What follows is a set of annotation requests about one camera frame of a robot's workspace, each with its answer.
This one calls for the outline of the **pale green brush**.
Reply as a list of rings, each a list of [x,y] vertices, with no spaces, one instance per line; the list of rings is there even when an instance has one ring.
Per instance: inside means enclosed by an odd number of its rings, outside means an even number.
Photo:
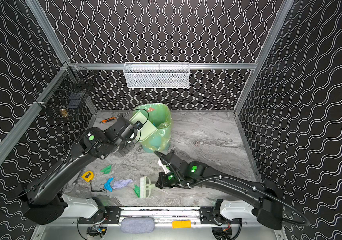
[[[156,188],[149,177],[144,176],[140,178],[140,199],[147,199],[151,195],[152,189]]]

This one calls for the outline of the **green paper scrap left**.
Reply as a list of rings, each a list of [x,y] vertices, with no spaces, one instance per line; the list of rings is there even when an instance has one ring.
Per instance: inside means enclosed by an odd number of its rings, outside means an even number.
[[[107,167],[100,170],[100,172],[103,173],[104,175],[109,174],[111,171],[112,171],[112,165],[108,165]]]

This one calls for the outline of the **brass object in basket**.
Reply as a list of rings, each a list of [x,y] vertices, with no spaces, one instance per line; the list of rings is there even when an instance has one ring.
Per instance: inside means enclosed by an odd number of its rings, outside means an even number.
[[[61,116],[67,118],[69,116],[67,109],[60,109]]]

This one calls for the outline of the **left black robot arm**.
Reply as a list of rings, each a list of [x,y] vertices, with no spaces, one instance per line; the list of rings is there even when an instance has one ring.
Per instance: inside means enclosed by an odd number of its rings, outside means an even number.
[[[59,218],[83,218],[94,223],[102,222],[106,208],[98,198],[79,199],[63,193],[65,185],[87,165],[110,154],[125,156],[145,120],[129,121],[118,118],[106,130],[91,127],[72,144],[66,157],[30,184],[19,188],[24,218],[46,225]]]

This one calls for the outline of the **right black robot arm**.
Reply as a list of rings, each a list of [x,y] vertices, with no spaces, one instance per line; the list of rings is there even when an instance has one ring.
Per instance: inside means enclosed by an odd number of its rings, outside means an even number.
[[[282,223],[308,226],[309,219],[299,210],[277,197],[271,184],[243,180],[199,161],[190,163],[179,158],[174,151],[168,154],[155,151],[164,171],[159,173],[156,187],[159,189],[193,189],[205,186],[224,192],[245,202],[249,215],[263,226],[280,230]]]

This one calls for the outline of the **green bin with bag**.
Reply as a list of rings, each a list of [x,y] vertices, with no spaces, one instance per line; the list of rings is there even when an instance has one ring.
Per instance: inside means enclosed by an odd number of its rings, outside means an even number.
[[[151,123],[156,131],[152,133],[146,139],[141,136],[140,143],[147,153],[153,153],[154,151],[167,150],[170,145],[171,130],[173,127],[173,121],[171,117],[171,110],[169,107],[162,103],[153,103],[140,105],[135,108],[136,113],[142,113],[145,120]]]

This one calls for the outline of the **green paper scrap front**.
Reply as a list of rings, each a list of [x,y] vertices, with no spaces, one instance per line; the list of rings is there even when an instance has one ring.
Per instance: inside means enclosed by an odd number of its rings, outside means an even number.
[[[141,197],[141,188],[137,185],[134,185],[134,192],[138,198]]]

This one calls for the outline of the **orange utility knife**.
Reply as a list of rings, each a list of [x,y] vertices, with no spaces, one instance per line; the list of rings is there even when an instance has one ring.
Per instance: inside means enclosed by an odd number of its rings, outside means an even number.
[[[104,119],[104,120],[100,121],[100,124],[106,124],[106,123],[114,121],[116,119],[117,119],[116,117],[111,117],[111,118],[108,118],[108,119]]]

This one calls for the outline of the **yellow tape measure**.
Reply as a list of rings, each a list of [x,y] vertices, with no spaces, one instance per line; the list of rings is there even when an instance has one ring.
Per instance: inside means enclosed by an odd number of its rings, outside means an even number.
[[[85,180],[87,183],[91,183],[94,177],[95,174],[92,171],[87,171],[82,175],[82,179]]]

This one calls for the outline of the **yellow block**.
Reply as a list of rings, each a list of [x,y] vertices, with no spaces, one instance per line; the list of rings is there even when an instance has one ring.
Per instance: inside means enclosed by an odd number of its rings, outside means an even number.
[[[191,228],[191,221],[173,221],[172,222],[173,229],[188,229]]]

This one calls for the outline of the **green paper scrap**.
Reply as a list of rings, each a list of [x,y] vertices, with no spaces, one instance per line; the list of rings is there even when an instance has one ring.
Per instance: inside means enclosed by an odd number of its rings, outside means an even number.
[[[141,197],[141,188],[137,185],[134,185],[134,192],[138,198]]]
[[[109,174],[111,171],[112,171],[112,165],[108,165],[107,167],[100,170],[100,172],[103,173],[104,175]]]

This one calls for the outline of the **purple paper scrap left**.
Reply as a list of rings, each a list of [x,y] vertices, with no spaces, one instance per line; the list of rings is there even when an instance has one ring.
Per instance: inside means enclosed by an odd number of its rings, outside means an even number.
[[[126,186],[128,186],[132,182],[133,182],[132,179],[114,181],[112,189],[116,190],[116,189],[125,188]]]

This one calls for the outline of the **pale green dustpan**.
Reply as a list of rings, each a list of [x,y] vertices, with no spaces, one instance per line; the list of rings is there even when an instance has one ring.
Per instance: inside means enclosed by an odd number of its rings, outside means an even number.
[[[150,113],[145,109],[136,109],[133,111],[130,122],[138,129],[135,140],[143,142],[157,131],[157,128],[150,120]]]

